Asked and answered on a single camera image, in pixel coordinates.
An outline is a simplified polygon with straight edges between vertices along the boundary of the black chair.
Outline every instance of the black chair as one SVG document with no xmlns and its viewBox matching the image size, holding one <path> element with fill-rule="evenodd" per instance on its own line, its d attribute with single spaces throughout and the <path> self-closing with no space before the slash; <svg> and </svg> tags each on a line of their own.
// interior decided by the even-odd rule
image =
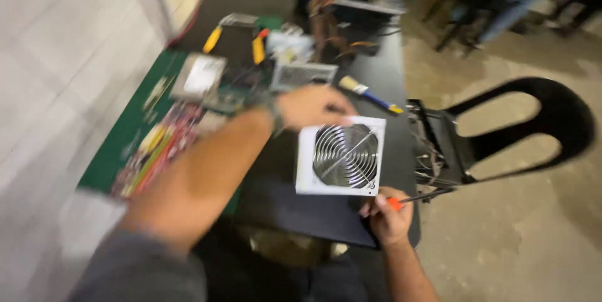
<svg viewBox="0 0 602 302">
<path fill-rule="evenodd" d="M 426 22 L 426 21 L 430 20 L 433 17 L 433 15 L 435 13 L 437 13 L 437 11 L 439 11 L 440 7 L 443 5 L 443 3 L 445 1 L 446 0 L 436 0 L 435 3 L 433 3 L 433 5 L 430 7 L 429 11 L 426 13 L 426 15 L 422 21 Z M 460 19 L 458 19 L 454 23 L 454 26 L 443 37 L 441 42 L 439 44 L 437 44 L 437 46 L 435 47 L 435 50 L 437 52 L 441 52 L 449 44 L 449 42 L 452 39 L 455 39 L 456 36 L 458 36 L 458 34 L 461 32 L 461 29 L 464 26 L 473 24 L 474 21 L 477 20 L 477 18 L 478 18 L 479 10 L 493 11 L 493 9 L 490 8 L 491 0 L 455 0 L 455 2 L 453 4 L 453 8 L 455 8 L 456 6 L 461 5 L 461 4 L 465 5 L 467 7 L 466 12 L 462 15 L 462 17 Z M 484 26 L 484 28 L 488 27 L 491 19 L 493 19 L 493 18 L 494 18 L 493 16 L 489 17 L 489 21 Z M 467 50 L 464 53 L 464 57 L 468 57 L 468 55 L 470 55 L 472 50 L 474 50 L 474 47 L 469 45 Z"/>
<path fill-rule="evenodd" d="M 541 109 L 529 121 L 482 135 L 463 137 L 456 133 L 456 118 L 460 114 L 509 92 L 523 92 L 537 98 Z M 447 109 L 427 109 L 426 116 L 446 158 L 446 167 L 432 183 L 439 189 L 427 197 L 453 191 L 455 186 L 491 181 L 558 166 L 587 150 L 596 136 L 594 117 L 583 100 L 563 84 L 539 77 L 512 80 Z M 531 167 L 481 179 L 470 175 L 470 168 L 479 161 L 535 133 L 555 137 L 561 144 L 560 152 L 553 158 Z M 419 183 L 425 184 L 430 178 L 418 176 L 417 179 Z"/>
</svg>

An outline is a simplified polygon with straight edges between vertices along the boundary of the hand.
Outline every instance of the hand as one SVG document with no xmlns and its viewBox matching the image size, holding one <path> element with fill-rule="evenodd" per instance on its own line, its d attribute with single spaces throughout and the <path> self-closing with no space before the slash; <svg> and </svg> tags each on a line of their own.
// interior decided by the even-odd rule
<svg viewBox="0 0 602 302">
<path fill-rule="evenodd" d="M 357 115 L 345 95 L 325 85 L 311 84 L 276 98 L 286 129 L 310 125 L 349 125 L 345 116 Z"/>
<path fill-rule="evenodd" d="M 391 187 L 380 187 L 376 198 L 364 202 L 359 210 L 363 217 L 370 217 L 372 232 L 378 237 L 383 248 L 388 248 L 408 241 L 408 230 L 412 223 L 414 213 L 413 202 L 403 203 L 402 208 L 396 212 L 387 202 L 387 198 L 408 198 L 403 191 Z"/>
</svg>

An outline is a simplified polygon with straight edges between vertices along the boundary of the black table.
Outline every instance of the black table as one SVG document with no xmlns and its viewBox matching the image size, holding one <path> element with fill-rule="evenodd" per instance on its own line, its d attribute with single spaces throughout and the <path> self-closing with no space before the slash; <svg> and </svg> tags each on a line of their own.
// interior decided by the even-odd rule
<svg viewBox="0 0 602 302">
<path fill-rule="evenodd" d="M 293 14 L 294 6 L 294 0 L 203 0 L 195 23 L 178 42 L 177 48 L 201 51 L 217 22 L 232 12 L 279 16 L 305 26 L 306 20 Z M 379 29 L 381 33 L 391 30 Z M 349 34 L 367 34 L 381 44 L 381 49 L 374 57 L 358 55 L 350 65 L 340 67 L 336 80 L 352 75 L 380 97 L 404 106 L 401 36 L 376 37 L 373 30 L 372 33 L 351 30 Z M 224 30 L 212 54 L 236 60 L 250 57 L 251 47 L 240 44 Z M 380 184 L 415 195 L 413 140 L 406 114 L 390 114 L 361 98 L 353 95 L 350 98 L 360 115 L 387 119 Z M 245 177 L 234 219 L 335 242 L 378 247 L 357 213 L 361 198 L 295 194 L 296 153 L 297 136 L 293 133 L 283 133 L 268 142 Z M 418 209 L 415 209 L 409 239 L 413 246 L 420 241 Z"/>
</svg>

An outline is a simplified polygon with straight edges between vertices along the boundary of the paint brush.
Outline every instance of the paint brush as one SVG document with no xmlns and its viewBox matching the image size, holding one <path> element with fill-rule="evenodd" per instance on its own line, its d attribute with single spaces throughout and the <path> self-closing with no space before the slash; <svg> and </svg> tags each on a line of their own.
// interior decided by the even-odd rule
<svg viewBox="0 0 602 302">
<path fill-rule="evenodd" d="M 339 87 L 346 89 L 346 90 L 351 90 L 352 92 L 361 95 L 365 98 L 369 98 L 371 99 L 373 102 L 375 102 L 376 104 L 380 105 L 381 107 L 394 112 L 394 113 L 402 113 L 403 110 L 390 102 L 387 102 L 383 99 L 380 99 L 378 97 L 376 97 L 375 95 L 371 94 L 368 91 L 368 87 L 366 87 L 365 85 L 361 84 L 360 82 L 357 82 L 357 80 L 355 80 L 353 77 L 351 76 L 345 76 L 344 78 L 341 79 L 341 81 L 339 81 Z"/>
</svg>

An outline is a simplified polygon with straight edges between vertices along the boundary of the gray sleeve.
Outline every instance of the gray sleeve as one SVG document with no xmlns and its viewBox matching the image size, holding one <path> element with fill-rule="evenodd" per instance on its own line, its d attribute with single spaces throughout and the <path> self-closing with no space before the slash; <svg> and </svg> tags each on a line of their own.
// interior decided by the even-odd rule
<svg viewBox="0 0 602 302">
<path fill-rule="evenodd" d="M 143 233 L 113 231 L 99 246 L 71 302 L 207 300 L 200 261 Z"/>
</svg>

